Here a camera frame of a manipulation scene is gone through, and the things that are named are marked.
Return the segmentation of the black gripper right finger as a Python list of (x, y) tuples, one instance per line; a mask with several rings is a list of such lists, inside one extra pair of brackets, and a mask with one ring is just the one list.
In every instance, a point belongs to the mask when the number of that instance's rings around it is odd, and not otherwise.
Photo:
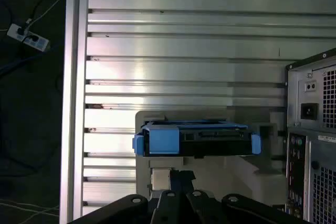
[(181, 171), (181, 192), (188, 198), (181, 211), (181, 223), (306, 223), (239, 194), (228, 194), (220, 201), (204, 191), (195, 189), (196, 177), (190, 170)]

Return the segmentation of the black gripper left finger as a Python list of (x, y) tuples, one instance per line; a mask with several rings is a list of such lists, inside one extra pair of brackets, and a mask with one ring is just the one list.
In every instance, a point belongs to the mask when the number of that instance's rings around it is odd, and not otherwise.
[(184, 195), (180, 173), (171, 171), (171, 188), (153, 192), (150, 199), (130, 194), (71, 223), (182, 223)]

